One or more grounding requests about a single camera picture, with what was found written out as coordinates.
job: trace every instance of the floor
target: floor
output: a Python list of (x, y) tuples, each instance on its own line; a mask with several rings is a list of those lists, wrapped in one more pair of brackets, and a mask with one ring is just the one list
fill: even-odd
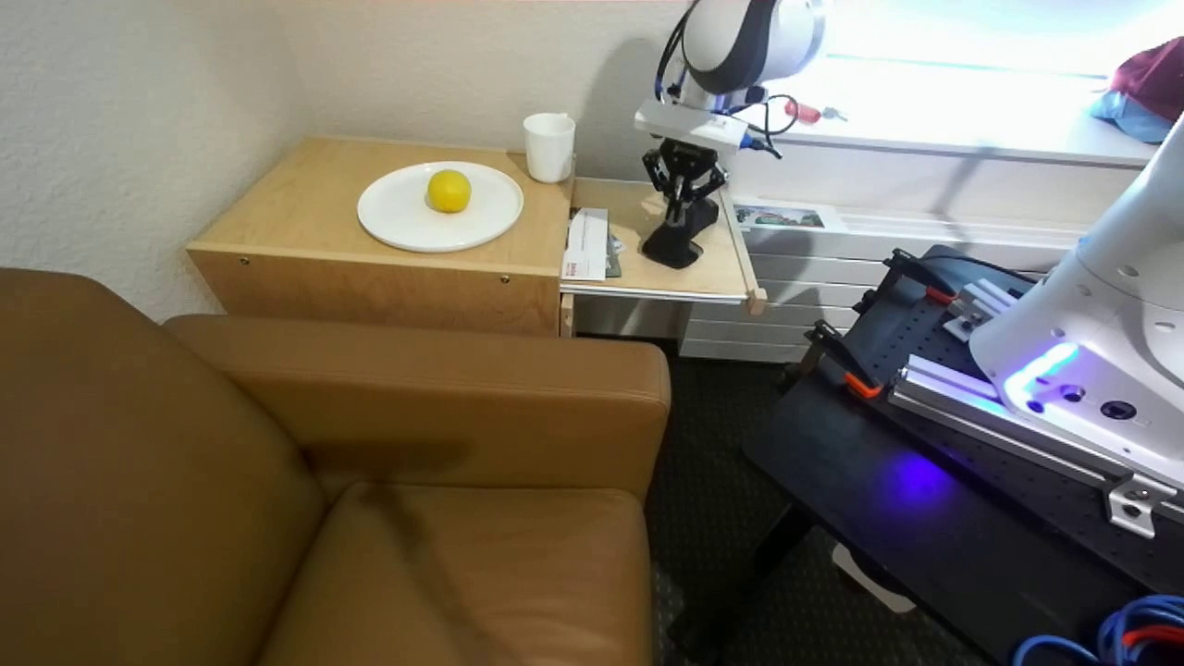
[[(656, 547), (660, 663), (698, 666), (670, 624), (686, 605), (718, 605), (785, 509), (741, 442), (773, 408), (782, 367), (672, 360), (672, 419), (646, 520)], [(741, 601), (714, 663), (727, 666), (981, 666), (925, 611), (891, 613), (831, 563), (831, 537), (805, 540)]]

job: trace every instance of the armchair backrest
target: armchair backrest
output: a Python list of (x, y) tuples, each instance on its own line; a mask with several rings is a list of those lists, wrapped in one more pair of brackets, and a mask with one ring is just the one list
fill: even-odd
[(0, 663), (253, 663), (323, 502), (286, 431), (154, 320), (0, 268)]

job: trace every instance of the lemon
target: lemon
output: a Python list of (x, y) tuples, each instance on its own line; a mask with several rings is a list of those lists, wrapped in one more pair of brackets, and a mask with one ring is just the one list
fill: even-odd
[(471, 177), (458, 169), (435, 169), (429, 182), (429, 207), (442, 215), (458, 215), (471, 207)]

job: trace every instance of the armchair armrest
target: armchair armrest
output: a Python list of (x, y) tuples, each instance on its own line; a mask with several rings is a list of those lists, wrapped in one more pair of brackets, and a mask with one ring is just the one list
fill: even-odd
[(223, 313), (168, 329), (329, 478), (645, 494), (670, 412), (650, 345)]

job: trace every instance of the windowsill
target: windowsill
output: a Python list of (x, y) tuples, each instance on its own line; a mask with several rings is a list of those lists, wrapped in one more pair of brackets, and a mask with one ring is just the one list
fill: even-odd
[(844, 116), (787, 128), (792, 143), (1145, 167), (1153, 143), (1087, 116), (1103, 86), (1069, 72), (823, 59), (773, 88)]

